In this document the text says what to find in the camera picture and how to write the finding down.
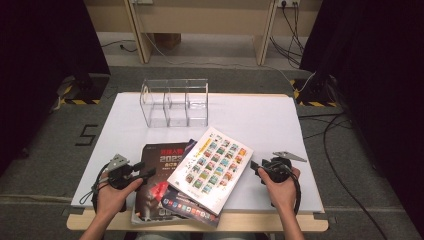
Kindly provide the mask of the cardboard box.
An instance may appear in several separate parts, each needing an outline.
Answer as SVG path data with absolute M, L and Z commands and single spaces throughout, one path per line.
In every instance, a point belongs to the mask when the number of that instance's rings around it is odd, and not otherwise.
M 180 33 L 155 33 L 154 38 L 157 45 L 166 49 L 173 49 L 181 43 Z

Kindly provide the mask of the hazard striped stand base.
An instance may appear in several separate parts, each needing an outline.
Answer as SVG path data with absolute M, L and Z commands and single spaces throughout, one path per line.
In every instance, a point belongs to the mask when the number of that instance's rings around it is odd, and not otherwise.
M 336 107 L 335 96 L 326 82 L 310 83 L 307 79 L 292 79 L 295 102 L 302 106 Z
M 109 76 L 93 75 L 90 78 L 91 85 L 87 89 L 82 88 L 74 79 L 66 80 L 64 92 L 60 96 L 60 103 L 73 105 L 98 104 L 109 82 Z

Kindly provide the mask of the black curtain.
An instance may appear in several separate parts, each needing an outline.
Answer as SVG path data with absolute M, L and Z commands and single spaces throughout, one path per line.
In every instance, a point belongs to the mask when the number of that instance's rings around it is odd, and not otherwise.
M 0 175 L 30 143 L 62 81 L 109 67 L 84 0 L 0 0 Z
M 323 0 L 301 66 L 332 75 L 424 237 L 424 0 Z

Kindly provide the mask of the beige wooden desk frame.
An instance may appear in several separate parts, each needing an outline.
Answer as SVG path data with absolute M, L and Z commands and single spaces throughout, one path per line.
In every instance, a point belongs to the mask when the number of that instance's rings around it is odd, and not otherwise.
M 247 35 L 256 63 L 265 63 L 269 38 L 310 35 L 323 0 L 277 7 L 277 0 L 83 0 L 98 32 L 131 32 L 139 61 L 150 61 L 155 33 Z

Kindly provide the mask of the white book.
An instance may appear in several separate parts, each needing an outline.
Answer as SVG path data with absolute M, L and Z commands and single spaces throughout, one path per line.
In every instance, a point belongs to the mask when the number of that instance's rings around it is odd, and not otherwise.
M 167 182 L 218 215 L 253 153 L 248 146 L 209 127 Z

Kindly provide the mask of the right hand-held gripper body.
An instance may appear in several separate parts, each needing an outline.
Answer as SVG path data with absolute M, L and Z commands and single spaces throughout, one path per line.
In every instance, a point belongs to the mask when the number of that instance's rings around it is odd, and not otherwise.
M 274 157 L 265 164 L 271 180 L 281 183 L 293 177 L 292 160 L 306 162 L 306 159 L 287 151 L 274 152 Z

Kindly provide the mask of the purple cover magazine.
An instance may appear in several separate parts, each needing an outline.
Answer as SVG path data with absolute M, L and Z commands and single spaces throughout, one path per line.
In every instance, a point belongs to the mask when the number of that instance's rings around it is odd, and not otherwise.
M 190 139 L 182 143 L 165 143 L 160 145 L 160 158 L 167 163 L 178 164 L 194 147 L 196 141 Z M 219 215 L 214 215 L 184 193 L 164 181 L 161 206 L 172 215 L 180 218 L 192 219 L 216 228 L 220 221 Z

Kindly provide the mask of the wooden table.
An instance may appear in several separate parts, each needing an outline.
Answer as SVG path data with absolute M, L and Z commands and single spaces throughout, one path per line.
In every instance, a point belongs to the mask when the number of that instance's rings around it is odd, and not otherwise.
M 71 230 L 84 230 L 94 217 L 92 203 L 81 203 L 81 214 L 72 214 L 67 227 Z M 328 221 L 322 212 L 301 213 L 297 219 L 305 232 L 323 232 L 328 229 Z M 270 204 L 266 187 L 250 169 L 244 171 L 222 211 L 216 232 L 280 232 L 283 230 L 276 209 Z

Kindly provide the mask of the person's left hand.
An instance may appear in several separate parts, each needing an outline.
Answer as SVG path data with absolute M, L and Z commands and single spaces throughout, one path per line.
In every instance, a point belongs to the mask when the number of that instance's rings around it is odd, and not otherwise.
M 137 178 L 124 189 L 115 189 L 107 181 L 98 186 L 96 217 L 112 219 L 123 207 L 126 198 L 141 186 L 143 180 Z

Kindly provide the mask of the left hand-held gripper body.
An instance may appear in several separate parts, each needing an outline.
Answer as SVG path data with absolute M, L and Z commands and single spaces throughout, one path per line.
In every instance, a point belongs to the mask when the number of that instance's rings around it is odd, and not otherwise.
M 116 154 L 106 167 L 108 173 L 107 183 L 115 189 L 124 189 L 131 183 L 133 167 L 129 160 Z

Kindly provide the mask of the black and red magazine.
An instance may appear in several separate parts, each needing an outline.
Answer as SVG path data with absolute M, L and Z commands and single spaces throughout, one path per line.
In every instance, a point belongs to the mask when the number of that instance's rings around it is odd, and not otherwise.
M 165 209 L 161 199 L 167 188 L 167 179 L 177 168 L 188 145 L 187 142 L 146 144 L 141 151 L 144 168 L 141 173 L 155 169 L 153 176 L 144 181 L 136 193 L 132 213 L 133 224 L 178 221 L 182 217 Z

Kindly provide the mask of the clear acrylic book rack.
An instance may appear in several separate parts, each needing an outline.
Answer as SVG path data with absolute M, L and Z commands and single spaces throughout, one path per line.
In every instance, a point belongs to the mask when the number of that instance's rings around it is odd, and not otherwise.
M 150 128 L 207 127 L 207 79 L 145 79 L 139 103 Z

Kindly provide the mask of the person's right hand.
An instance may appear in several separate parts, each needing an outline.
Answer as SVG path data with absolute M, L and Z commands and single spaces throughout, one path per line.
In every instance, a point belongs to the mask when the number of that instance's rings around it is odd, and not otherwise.
M 278 210 L 294 210 L 296 200 L 296 187 L 291 178 L 276 183 L 271 180 L 263 168 L 258 169 L 261 180 L 265 183 L 271 202 Z

